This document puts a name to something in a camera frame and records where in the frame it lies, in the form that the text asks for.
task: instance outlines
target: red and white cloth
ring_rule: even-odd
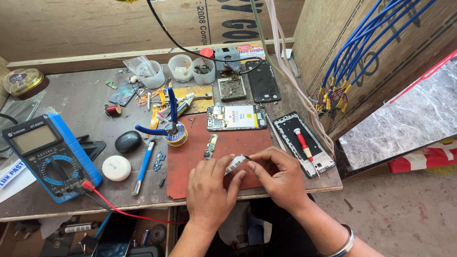
[[[389,168],[392,173],[399,173],[452,164],[457,164],[457,140],[444,144],[435,143],[425,150],[397,158],[389,162]]]

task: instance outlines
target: white cable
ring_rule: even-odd
[[[275,45],[275,52],[276,57],[279,62],[279,66],[284,72],[284,75],[292,82],[292,86],[297,90],[299,94],[300,101],[302,102],[303,106],[306,110],[311,114],[311,125],[313,128],[318,132],[318,136],[322,139],[322,141],[328,146],[333,156],[335,156],[334,148],[333,148],[333,141],[332,139],[325,133],[325,129],[322,123],[319,121],[319,113],[314,108],[312,102],[308,99],[308,97],[300,90],[298,87],[298,83],[293,77],[292,71],[289,68],[290,64],[287,60],[287,55],[285,51],[285,38],[284,33],[282,31],[281,25],[279,25],[279,21],[276,17],[276,9],[273,0],[266,0],[268,12],[270,15],[270,21],[273,28],[273,39]],[[282,46],[283,46],[283,54],[284,54],[284,61],[281,58],[281,50],[280,50],[280,42],[278,32],[281,34],[282,38]]]

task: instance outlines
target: multimeter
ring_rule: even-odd
[[[74,187],[101,175],[62,117],[47,113],[2,131],[2,137],[57,203],[79,195]]]

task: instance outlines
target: bracelet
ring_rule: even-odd
[[[349,231],[349,239],[347,240],[346,245],[343,246],[343,248],[341,248],[339,251],[337,251],[334,254],[324,255],[322,253],[319,253],[320,256],[322,256],[322,257],[341,257],[341,256],[344,256],[345,254],[347,254],[347,252],[349,252],[349,250],[354,246],[354,242],[356,240],[356,236],[354,235],[354,232],[348,225],[345,225],[345,224],[341,224],[341,225]]]

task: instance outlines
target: red cap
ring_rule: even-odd
[[[200,54],[209,58],[214,58],[214,51],[211,48],[203,48],[200,50]]]

